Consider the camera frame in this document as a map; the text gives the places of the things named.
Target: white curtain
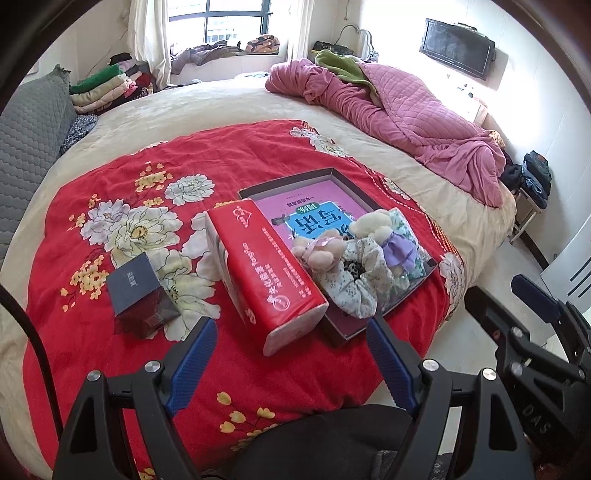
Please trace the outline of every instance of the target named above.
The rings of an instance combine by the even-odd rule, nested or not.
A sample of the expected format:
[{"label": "white curtain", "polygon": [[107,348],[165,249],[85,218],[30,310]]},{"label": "white curtain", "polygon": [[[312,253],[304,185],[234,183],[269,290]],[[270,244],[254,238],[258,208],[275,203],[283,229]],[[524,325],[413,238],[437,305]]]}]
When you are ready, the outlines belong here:
[{"label": "white curtain", "polygon": [[287,60],[308,56],[312,10],[316,0],[293,0],[290,6]]},{"label": "white curtain", "polygon": [[129,48],[138,61],[147,61],[158,88],[170,80],[170,52],[166,37],[167,0],[131,0]]}]

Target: white wall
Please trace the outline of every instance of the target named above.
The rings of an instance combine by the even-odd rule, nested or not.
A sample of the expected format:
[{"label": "white wall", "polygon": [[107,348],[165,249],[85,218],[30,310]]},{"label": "white wall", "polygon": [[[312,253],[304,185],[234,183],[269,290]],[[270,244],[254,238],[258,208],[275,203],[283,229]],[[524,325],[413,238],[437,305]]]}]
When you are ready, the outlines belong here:
[{"label": "white wall", "polygon": [[70,70],[70,83],[78,82],[79,70],[76,54],[76,29],[68,28],[39,58],[39,71],[27,75],[23,83],[30,82],[50,73],[56,64],[60,64],[66,70]]},{"label": "white wall", "polygon": [[76,30],[81,79],[107,66],[113,55],[129,51],[130,5],[131,0],[102,0],[72,25]]},{"label": "white wall", "polygon": [[[335,34],[346,3],[339,2]],[[426,18],[467,23],[496,42],[487,82],[455,73],[447,80],[451,70],[418,52]],[[552,194],[528,233],[552,261],[591,213],[591,114],[550,54],[491,0],[350,0],[349,20],[371,31],[380,63],[416,74],[434,93],[469,82],[488,103],[485,128],[501,132],[515,161],[531,150],[548,159]],[[354,36],[348,46],[357,46]]]},{"label": "white wall", "polygon": [[335,27],[338,5],[339,0],[316,0],[314,10],[312,10],[308,50],[317,41],[332,42],[336,40],[336,38],[333,38],[333,29]]}]

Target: wall-mounted tv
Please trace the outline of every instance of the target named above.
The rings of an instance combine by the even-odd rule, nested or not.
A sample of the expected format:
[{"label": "wall-mounted tv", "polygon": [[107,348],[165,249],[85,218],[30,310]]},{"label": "wall-mounted tv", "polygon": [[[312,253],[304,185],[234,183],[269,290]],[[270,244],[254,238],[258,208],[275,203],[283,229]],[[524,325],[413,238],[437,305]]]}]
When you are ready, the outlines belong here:
[{"label": "wall-mounted tv", "polygon": [[495,59],[495,42],[468,25],[450,25],[427,18],[419,51],[456,70],[486,80]]}]

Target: clothes on windowsill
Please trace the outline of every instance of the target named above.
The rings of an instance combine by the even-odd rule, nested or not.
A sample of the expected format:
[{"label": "clothes on windowsill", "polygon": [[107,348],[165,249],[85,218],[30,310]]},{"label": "clothes on windowsill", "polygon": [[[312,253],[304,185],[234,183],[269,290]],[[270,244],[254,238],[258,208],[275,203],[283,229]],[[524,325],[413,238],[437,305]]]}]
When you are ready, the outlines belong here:
[{"label": "clothes on windowsill", "polygon": [[240,47],[229,47],[225,40],[220,40],[213,45],[199,45],[195,48],[187,48],[176,56],[171,57],[171,74],[180,75],[184,66],[191,62],[197,66],[209,61],[224,57],[233,57],[237,52],[243,51]]},{"label": "clothes on windowsill", "polygon": [[60,147],[60,155],[66,153],[73,145],[88,135],[98,120],[99,118],[96,115],[79,115],[68,130],[66,139]]},{"label": "clothes on windowsill", "polygon": [[261,35],[248,42],[244,50],[248,53],[276,53],[280,46],[279,38],[273,35]]},{"label": "clothes on windowsill", "polygon": [[122,74],[123,71],[119,68],[119,65],[111,65],[91,75],[85,80],[82,80],[77,85],[73,85],[70,87],[70,94],[73,93],[86,93],[90,92],[92,89],[98,87],[99,85],[108,82],[111,78]]}]

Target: beige bedsheet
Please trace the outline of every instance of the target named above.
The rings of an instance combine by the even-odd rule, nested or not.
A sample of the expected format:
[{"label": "beige bedsheet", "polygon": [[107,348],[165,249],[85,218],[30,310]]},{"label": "beige bedsheet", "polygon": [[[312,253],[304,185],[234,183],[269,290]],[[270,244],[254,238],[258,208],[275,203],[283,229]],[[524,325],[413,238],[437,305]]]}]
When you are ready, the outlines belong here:
[{"label": "beige bedsheet", "polygon": [[[228,80],[160,92],[101,116],[96,128],[56,162],[35,193],[8,250],[1,283],[27,305],[29,274],[43,238],[46,211],[62,185],[160,140],[269,119],[305,120],[359,161],[393,179],[447,233],[464,259],[467,285],[476,280],[511,228],[515,202],[503,185],[504,206],[485,207],[406,153],[367,136],[325,108],[269,93],[261,79]],[[33,474],[49,478],[22,381],[27,339],[5,311],[0,313],[0,418],[21,463]]]}]

